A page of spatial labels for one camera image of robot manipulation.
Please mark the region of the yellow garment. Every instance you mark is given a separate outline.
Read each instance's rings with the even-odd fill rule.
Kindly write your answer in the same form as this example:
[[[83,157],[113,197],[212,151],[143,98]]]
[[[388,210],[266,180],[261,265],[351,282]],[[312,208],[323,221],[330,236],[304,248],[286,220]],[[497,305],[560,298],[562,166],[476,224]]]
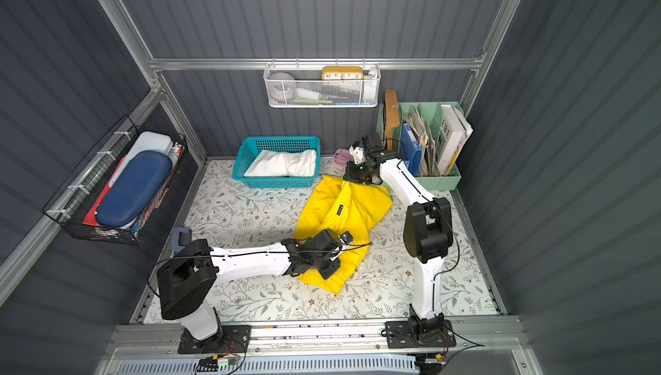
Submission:
[[[392,206],[386,187],[346,182],[324,175],[313,190],[294,230],[295,239],[314,237],[330,229],[338,235],[349,232],[356,249],[339,256],[340,268],[328,279],[316,270],[307,271],[300,280],[308,285],[340,294],[347,280],[368,254],[369,232],[383,220]]]

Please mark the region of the white shorts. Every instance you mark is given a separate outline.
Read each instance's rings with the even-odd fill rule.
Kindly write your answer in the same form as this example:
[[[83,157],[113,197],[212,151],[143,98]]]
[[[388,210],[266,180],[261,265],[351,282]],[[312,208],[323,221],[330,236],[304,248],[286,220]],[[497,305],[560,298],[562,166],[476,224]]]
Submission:
[[[316,172],[318,153],[261,151],[250,164],[244,177],[311,177]]]

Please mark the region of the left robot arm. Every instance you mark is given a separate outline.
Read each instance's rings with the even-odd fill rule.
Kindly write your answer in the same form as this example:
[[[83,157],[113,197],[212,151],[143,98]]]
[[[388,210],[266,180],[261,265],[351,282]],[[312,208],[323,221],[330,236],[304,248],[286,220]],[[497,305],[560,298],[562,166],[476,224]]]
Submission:
[[[309,271],[328,280],[339,271],[340,256],[357,248],[349,232],[339,235],[329,229],[247,249],[194,240],[156,268],[161,316],[182,323],[195,341],[206,341],[221,332],[218,315],[207,302],[214,285],[265,275],[298,277]]]

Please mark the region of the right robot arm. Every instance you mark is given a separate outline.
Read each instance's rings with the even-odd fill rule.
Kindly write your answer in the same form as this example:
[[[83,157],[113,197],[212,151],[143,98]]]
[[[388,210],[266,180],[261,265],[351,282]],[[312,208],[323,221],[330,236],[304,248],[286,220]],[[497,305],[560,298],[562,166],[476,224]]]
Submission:
[[[409,172],[404,160],[387,149],[376,132],[349,148],[344,180],[355,184],[390,187],[406,204],[403,241],[414,259],[415,287],[410,304],[409,328],[403,333],[417,345],[442,340],[446,329],[442,311],[441,275],[454,244],[451,204],[434,196]]]

